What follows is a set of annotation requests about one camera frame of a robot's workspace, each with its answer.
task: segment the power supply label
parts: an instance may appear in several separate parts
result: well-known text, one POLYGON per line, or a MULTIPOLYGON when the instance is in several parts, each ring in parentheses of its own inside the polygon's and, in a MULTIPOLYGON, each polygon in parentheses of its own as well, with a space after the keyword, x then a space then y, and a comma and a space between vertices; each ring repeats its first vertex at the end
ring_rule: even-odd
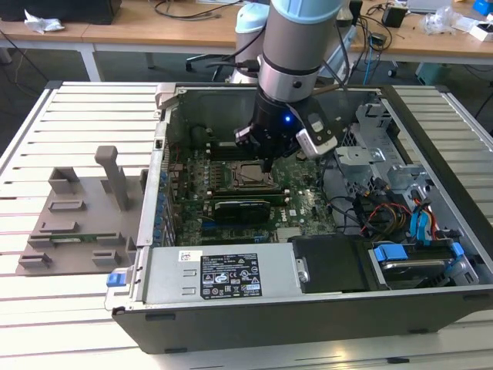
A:
POLYGON ((202 256, 200 273, 203 299, 262 296, 256 253, 202 256))

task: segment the blue plastic tab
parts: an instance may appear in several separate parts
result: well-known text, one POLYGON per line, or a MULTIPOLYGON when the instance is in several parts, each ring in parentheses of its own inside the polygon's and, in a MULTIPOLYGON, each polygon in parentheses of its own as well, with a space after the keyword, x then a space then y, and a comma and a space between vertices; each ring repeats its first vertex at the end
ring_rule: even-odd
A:
POLYGON ((428 225, 428 221, 431 222, 428 214, 421 212, 418 221, 418 232, 416 233, 416 239, 425 244, 430 244, 430 241, 426 238, 426 226, 428 225))
POLYGON ((460 257, 464 254, 464 249, 459 243, 452 243, 452 250, 455 253, 455 257, 460 257))
POLYGON ((378 262, 407 260, 408 256, 402 244, 381 244, 374 249, 378 262))
POLYGON ((418 232, 418 212, 413 212, 413 214, 411 215, 409 232, 411 233, 412 237, 415 237, 416 233, 418 232))
POLYGON ((126 285, 126 274, 120 272, 112 272, 106 279, 106 286, 108 288, 124 287, 126 285))

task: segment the power connector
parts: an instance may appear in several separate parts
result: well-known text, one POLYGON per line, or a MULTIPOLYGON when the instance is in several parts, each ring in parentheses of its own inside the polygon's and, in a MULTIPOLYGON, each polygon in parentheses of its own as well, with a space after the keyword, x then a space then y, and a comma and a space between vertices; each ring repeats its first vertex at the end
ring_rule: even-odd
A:
POLYGON ((368 36, 368 42, 370 43, 370 45, 372 45, 374 47, 383 48, 385 45, 385 42, 387 42, 387 36, 382 35, 381 33, 372 32, 368 36))

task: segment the white paper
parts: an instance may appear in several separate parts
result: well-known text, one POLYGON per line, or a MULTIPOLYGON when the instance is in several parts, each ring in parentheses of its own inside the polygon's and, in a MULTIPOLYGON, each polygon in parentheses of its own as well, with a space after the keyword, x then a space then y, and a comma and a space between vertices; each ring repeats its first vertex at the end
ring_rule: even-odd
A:
POLYGON ((59 19, 43 19, 30 15, 27 10, 24 9, 25 21, 24 24, 28 26, 31 31, 44 34, 48 31, 58 31, 64 29, 59 19))

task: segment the blue latch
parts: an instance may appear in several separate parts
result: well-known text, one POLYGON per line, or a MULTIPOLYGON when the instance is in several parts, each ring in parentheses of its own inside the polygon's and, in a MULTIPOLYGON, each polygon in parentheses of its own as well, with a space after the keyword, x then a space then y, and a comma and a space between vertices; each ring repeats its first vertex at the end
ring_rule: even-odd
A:
POLYGON ((464 254, 464 249, 462 249, 462 246, 457 242, 452 243, 452 250, 455 253, 455 257, 457 258, 464 254))
POLYGON ((121 272, 112 272, 106 279, 108 288, 124 287, 126 285, 126 274, 121 272))
POLYGON ((402 244, 381 244, 374 249, 378 262, 407 260, 407 253, 402 244))

